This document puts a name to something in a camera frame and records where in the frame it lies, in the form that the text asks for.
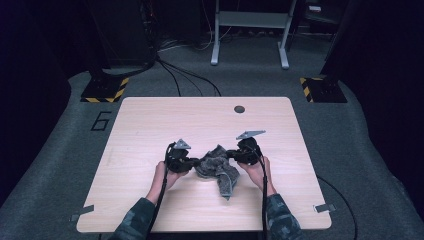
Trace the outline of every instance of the wooden table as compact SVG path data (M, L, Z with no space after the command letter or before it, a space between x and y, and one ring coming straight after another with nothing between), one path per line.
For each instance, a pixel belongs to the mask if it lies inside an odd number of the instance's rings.
M235 106L244 113L236 113ZM203 157L217 144L237 149L244 131L255 136L271 161L272 179L303 229L331 226L293 107L285 97L131 97L122 102L80 216L80 232L113 232L127 211L144 197L155 166L167 146L182 138L188 157ZM240 172L233 196L219 194L216 179L203 179L194 169L166 192L153 232L261 231L260 190Z

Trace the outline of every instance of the yellow and black hazard tape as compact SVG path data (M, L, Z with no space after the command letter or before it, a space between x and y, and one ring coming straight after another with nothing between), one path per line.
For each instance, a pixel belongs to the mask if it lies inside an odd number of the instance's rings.
M303 93L305 94L306 100L308 102L313 103L314 99L312 98L311 90L308 87L307 80L309 80L309 81L311 81L311 80L321 81L322 78L300 78L300 84L302 84Z
M89 98L89 97L82 97L81 102L92 102L92 103L99 103L99 102L117 102L119 99L121 99L122 94L124 94L125 87L127 86L129 79L125 78L122 80L121 85L119 86L118 91L116 92L114 97L111 98Z

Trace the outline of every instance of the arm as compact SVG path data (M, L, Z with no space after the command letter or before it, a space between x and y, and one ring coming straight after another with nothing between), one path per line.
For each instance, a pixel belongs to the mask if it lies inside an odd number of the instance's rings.
M121 224L119 224L113 235L109 238L110 240L146 239L150 221L152 220L155 206L159 199L160 191L162 189L162 182L165 176L165 170L165 163L159 162L156 166L155 175L153 177L149 193L147 193L145 198L140 198L140 200L138 200L138 202L128 211ZM168 171L167 185L165 191L171 188L180 177L186 175L187 173L188 172L174 173Z
M265 171L268 179L267 183L267 219L270 230L270 239L305 239L300 225L296 218L291 214L289 208L285 204L283 198L277 193L277 190L272 184L270 161L267 157L262 157L261 160L265 164ZM247 165L237 163L243 168L254 184L263 191L264 173L260 163L255 165Z

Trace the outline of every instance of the metal stand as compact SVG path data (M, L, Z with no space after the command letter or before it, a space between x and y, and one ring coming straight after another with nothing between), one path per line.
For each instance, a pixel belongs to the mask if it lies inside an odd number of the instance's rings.
M218 64L220 26L280 28L284 29L283 37L281 41L278 42L278 52L280 53L281 67L283 69L289 69L289 62L287 60L285 45L287 42L287 36L289 34L296 1L297 0L292 0L288 13L254 13L219 11L219 0L216 0L215 43L212 51L211 64L214 66Z

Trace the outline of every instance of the sleeve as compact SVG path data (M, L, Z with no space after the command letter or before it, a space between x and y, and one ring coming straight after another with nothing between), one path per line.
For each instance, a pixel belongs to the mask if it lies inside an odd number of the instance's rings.
M138 202L127 212L121 224L116 228L109 240L128 239L144 240L153 218L155 205L145 198Z
M268 197L266 213L270 239L306 239L300 229L299 222L291 214L280 194L273 194Z

